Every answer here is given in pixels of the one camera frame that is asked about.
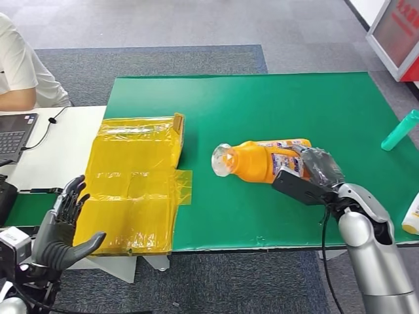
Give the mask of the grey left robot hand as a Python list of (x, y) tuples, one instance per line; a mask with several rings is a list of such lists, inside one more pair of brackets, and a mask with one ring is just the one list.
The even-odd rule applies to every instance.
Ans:
[(105, 232), (97, 232), (89, 240), (74, 245), (76, 223), (89, 194), (82, 196), (87, 186), (81, 175), (66, 184), (54, 206), (48, 211), (32, 247), (32, 262), (55, 271), (68, 269), (100, 248)]

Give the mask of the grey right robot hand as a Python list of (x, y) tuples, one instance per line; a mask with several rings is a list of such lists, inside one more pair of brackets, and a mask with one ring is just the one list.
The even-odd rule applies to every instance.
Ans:
[(310, 180), (325, 190), (337, 191), (345, 182), (341, 169), (328, 152), (322, 148), (293, 145), (291, 149), (297, 153), (310, 174)]

